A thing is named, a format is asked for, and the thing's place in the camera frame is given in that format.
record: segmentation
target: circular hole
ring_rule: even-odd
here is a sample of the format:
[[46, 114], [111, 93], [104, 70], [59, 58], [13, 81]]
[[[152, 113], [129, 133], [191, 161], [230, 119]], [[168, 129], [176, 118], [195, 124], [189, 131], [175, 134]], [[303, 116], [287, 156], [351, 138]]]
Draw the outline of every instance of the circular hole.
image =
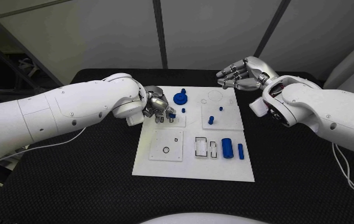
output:
[[332, 123], [329, 128], [334, 130], [337, 128], [337, 123]]

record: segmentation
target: black table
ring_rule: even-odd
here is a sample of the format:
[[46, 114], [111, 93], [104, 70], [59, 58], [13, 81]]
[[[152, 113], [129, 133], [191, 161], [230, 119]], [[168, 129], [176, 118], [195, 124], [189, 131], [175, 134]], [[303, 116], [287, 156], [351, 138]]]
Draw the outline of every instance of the black table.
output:
[[[217, 71], [199, 70], [90, 69], [72, 83], [117, 72], [143, 85], [218, 86]], [[306, 73], [287, 74], [313, 81]], [[235, 91], [254, 183], [131, 176], [142, 125], [129, 127], [110, 114], [72, 142], [24, 154], [0, 191], [0, 220], [137, 223], [172, 213], [215, 212], [269, 223], [354, 223], [354, 191], [331, 143], [302, 124], [286, 128], [257, 118], [248, 103], [260, 94]], [[352, 153], [344, 153], [352, 165]]]

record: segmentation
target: blue object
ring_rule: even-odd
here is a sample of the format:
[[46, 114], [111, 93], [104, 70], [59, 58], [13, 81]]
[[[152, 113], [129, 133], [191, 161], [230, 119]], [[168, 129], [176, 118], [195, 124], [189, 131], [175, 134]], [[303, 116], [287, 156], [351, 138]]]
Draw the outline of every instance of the blue object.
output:
[[173, 96], [173, 102], [178, 104], [178, 105], [183, 105], [188, 101], [188, 97], [186, 97], [186, 90], [182, 89], [181, 90], [181, 93], [176, 93], [175, 96]]
[[241, 144], [238, 144], [238, 156], [240, 156], [240, 159], [244, 159], [243, 145]]
[[222, 142], [222, 155], [224, 158], [231, 159], [234, 157], [233, 143], [230, 138], [221, 139]]
[[212, 125], [212, 123], [214, 123], [214, 116], [208, 118], [208, 124]]

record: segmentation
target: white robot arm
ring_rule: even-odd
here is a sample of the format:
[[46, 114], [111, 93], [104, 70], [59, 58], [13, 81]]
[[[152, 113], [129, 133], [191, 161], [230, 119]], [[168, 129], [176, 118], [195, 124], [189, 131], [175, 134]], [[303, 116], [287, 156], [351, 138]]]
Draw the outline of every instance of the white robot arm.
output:
[[104, 81], [64, 86], [33, 97], [0, 103], [0, 157], [51, 137], [98, 123], [108, 112], [126, 118], [129, 126], [144, 116], [175, 114], [159, 87], [147, 86], [118, 73]]
[[311, 81], [279, 76], [270, 66], [250, 56], [217, 73], [224, 88], [263, 90], [250, 104], [259, 117], [267, 113], [286, 127], [303, 123], [325, 140], [354, 151], [354, 94], [326, 90]]

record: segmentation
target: robotic hand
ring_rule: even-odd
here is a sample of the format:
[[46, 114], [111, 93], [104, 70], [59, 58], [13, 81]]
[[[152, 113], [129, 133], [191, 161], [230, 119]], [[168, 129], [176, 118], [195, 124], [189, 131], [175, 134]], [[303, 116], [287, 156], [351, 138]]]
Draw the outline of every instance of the robotic hand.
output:
[[0, 103], [0, 157], [51, 137], [98, 123], [113, 112], [133, 126], [144, 116], [175, 114], [163, 91], [143, 87], [129, 74], [117, 73], [101, 81], [59, 87], [33, 97]]
[[250, 56], [218, 73], [222, 88], [263, 90], [250, 104], [259, 117], [272, 114], [290, 127], [303, 123], [325, 140], [354, 151], [354, 94], [326, 90], [299, 77], [279, 76], [270, 66]]

